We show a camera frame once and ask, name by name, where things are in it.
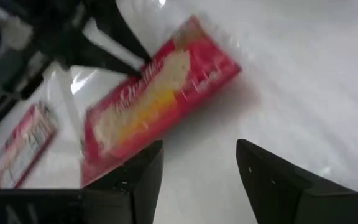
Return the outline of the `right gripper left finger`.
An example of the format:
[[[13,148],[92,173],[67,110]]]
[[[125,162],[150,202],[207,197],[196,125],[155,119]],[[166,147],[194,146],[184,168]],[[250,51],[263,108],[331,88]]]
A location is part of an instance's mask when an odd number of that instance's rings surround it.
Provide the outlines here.
[[[87,185],[85,224],[153,224],[163,174],[163,141]]]

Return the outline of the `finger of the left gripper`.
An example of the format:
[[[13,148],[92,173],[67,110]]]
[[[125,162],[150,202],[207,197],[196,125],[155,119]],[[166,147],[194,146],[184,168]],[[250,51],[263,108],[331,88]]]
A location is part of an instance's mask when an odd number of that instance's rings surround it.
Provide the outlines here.
[[[145,62],[151,57],[123,18],[116,0],[96,0],[96,25],[112,40]]]
[[[60,59],[62,65],[96,67],[140,78],[140,72],[104,49],[92,44],[76,44],[67,48]]]

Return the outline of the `red popcorn bag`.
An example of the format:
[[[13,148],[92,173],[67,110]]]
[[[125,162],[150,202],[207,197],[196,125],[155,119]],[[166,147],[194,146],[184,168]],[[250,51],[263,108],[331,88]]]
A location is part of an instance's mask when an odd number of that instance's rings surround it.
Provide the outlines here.
[[[57,118],[48,105],[40,101],[29,107],[0,151],[0,189],[21,186],[57,131]]]
[[[189,17],[141,69],[85,113],[81,184],[86,186],[155,141],[241,73],[200,16]]]

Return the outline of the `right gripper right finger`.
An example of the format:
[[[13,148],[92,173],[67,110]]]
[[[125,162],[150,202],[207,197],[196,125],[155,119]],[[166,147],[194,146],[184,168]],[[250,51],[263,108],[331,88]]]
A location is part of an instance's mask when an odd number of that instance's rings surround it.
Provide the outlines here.
[[[245,139],[237,140],[236,161],[258,224],[295,224],[301,196],[307,190],[352,192]]]

